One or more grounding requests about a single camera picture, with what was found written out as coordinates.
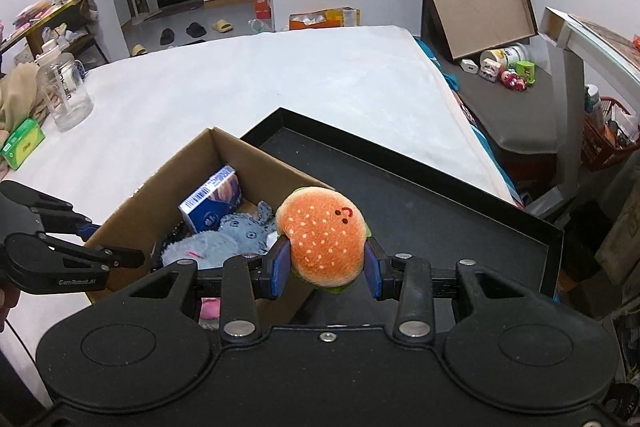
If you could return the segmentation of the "person's left hand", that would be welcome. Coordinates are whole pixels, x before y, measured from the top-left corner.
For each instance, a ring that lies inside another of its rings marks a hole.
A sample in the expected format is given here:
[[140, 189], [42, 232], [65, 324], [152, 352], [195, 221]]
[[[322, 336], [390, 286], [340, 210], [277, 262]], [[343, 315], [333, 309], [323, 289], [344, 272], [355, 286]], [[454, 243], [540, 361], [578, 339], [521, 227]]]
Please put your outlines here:
[[17, 306], [20, 296], [21, 291], [12, 284], [4, 284], [0, 287], [0, 331], [3, 331], [6, 318]]

